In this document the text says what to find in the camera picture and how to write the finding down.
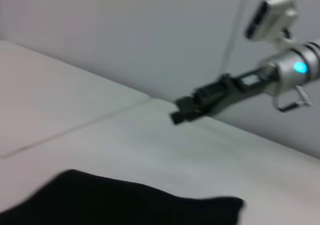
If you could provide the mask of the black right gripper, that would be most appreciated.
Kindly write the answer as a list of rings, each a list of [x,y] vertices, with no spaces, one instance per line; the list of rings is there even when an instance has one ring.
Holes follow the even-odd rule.
[[[193,95],[178,98],[179,111],[169,114],[174,125],[214,116],[224,109],[259,95],[276,81],[273,68],[256,68],[238,76],[224,73],[215,82],[198,88]]]

